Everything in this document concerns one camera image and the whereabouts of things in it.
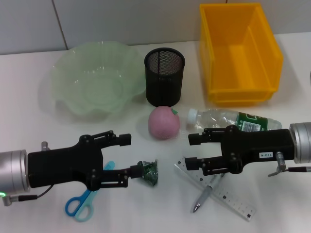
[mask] white tiled wall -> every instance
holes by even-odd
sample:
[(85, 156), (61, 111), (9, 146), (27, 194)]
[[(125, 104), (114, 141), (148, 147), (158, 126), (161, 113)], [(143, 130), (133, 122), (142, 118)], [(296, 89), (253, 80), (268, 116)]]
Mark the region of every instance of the white tiled wall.
[[(199, 4), (225, 0), (54, 0), (69, 48), (87, 41), (199, 39)], [(261, 2), (274, 33), (311, 32), (311, 0)], [(0, 55), (64, 50), (52, 0), (0, 0)]]
[(260, 2), (274, 34), (311, 32), (311, 0), (229, 0)]
[(68, 47), (114, 40), (130, 45), (199, 38), (199, 4), (225, 0), (55, 0)]
[(51, 0), (0, 0), (0, 54), (64, 49)]

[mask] pink peach toy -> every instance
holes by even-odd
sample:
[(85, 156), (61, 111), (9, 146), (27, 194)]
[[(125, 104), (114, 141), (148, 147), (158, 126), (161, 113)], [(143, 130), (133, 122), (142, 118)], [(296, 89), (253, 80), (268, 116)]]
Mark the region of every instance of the pink peach toy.
[(179, 132), (180, 122), (177, 111), (168, 106), (159, 106), (149, 115), (149, 132), (156, 138), (168, 139)]

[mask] plastic water bottle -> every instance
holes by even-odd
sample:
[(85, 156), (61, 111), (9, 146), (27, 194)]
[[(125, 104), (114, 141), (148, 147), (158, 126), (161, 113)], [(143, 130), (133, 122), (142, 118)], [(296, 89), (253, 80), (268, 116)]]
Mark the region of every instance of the plastic water bottle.
[(225, 128), (229, 125), (236, 125), (240, 130), (246, 132), (282, 128), (281, 122), (277, 120), (228, 109), (208, 109), (201, 112), (191, 108), (188, 113), (187, 123), (194, 125), (199, 130), (204, 128)]

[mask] pen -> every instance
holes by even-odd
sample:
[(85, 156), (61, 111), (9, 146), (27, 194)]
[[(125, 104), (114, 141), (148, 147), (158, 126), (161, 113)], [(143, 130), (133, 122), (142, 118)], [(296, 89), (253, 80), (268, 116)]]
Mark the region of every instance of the pen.
[(202, 192), (202, 194), (196, 201), (194, 208), (193, 208), (193, 213), (196, 212), (203, 205), (203, 203), (208, 199), (213, 189), (219, 184), (219, 181), (221, 177), (223, 176), (224, 176), (223, 174), (214, 175), (214, 177), (211, 179), (208, 186), (204, 189), (204, 191)]

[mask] crumpled foil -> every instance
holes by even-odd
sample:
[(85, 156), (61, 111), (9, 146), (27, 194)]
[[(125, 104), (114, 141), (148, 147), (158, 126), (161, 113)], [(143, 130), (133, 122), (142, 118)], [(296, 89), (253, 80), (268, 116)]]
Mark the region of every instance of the crumpled foil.
[(157, 159), (151, 163), (146, 161), (139, 161), (137, 164), (143, 166), (144, 168), (142, 178), (145, 180), (145, 182), (147, 182), (151, 186), (155, 186), (159, 177), (159, 172), (157, 169)]

